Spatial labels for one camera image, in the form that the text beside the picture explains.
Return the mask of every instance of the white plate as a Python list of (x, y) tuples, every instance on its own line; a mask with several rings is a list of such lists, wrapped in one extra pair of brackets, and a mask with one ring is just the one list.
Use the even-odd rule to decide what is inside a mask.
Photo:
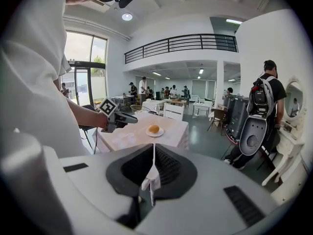
[(160, 127), (159, 131), (157, 133), (152, 133), (149, 131), (149, 128), (146, 129), (146, 134), (150, 137), (159, 137), (162, 136), (164, 133), (164, 130)]

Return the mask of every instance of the balcony railing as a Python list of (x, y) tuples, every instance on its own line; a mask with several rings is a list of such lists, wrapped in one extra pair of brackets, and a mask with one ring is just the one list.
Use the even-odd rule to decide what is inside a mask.
[(236, 38), (222, 34), (191, 34), (165, 38), (125, 53), (125, 64), (142, 58), (190, 49), (218, 49), (237, 52)]

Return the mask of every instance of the ceiling light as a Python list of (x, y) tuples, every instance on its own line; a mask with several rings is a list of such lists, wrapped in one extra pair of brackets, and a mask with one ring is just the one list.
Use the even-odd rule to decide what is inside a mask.
[(236, 21), (236, 20), (232, 20), (232, 19), (226, 19), (226, 22), (233, 23), (233, 24), (242, 24), (241, 21)]
[(125, 13), (123, 14), (122, 16), (122, 19), (125, 20), (125, 21), (129, 21), (133, 18), (133, 16), (130, 14), (130, 13)]

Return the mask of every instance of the hair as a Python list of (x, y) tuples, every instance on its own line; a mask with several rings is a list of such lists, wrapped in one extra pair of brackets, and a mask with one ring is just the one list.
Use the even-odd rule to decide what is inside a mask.
[(272, 70), (273, 68), (275, 68), (275, 69), (277, 70), (277, 66), (276, 66), (276, 64), (275, 64), (274, 61), (272, 61), (272, 60), (266, 60), (266, 61), (264, 62), (264, 70), (265, 70), (265, 71), (270, 71), (270, 70)]

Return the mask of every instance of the bread roll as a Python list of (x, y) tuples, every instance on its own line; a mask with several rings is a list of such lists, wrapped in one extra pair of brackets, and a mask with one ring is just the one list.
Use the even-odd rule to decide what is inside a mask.
[(157, 133), (159, 131), (160, 127), (156, 124), (150, 125), (149, 126), (149, 131), (152, 133)]

